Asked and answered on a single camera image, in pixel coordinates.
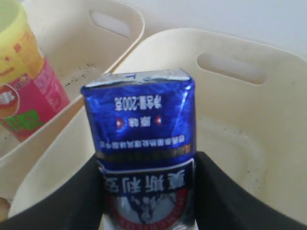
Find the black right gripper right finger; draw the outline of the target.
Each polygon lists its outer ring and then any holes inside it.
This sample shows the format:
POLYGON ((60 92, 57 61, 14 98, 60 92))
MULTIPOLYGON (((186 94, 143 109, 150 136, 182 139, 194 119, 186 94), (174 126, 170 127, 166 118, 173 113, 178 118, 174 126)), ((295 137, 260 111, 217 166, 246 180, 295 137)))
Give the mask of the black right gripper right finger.
POLYGON ((306 225, 264 204, 196 153, 195 216, 200 230, 305 230, 306 225))

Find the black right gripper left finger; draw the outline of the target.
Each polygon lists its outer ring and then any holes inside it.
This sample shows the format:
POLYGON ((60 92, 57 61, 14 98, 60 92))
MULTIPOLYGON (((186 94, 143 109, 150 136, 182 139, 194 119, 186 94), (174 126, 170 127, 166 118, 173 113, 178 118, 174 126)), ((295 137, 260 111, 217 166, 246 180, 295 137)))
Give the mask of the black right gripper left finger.
POLYGON ((42 201, 1 222, 2 230, 97 230, 103 215, 96 157, 42 201))

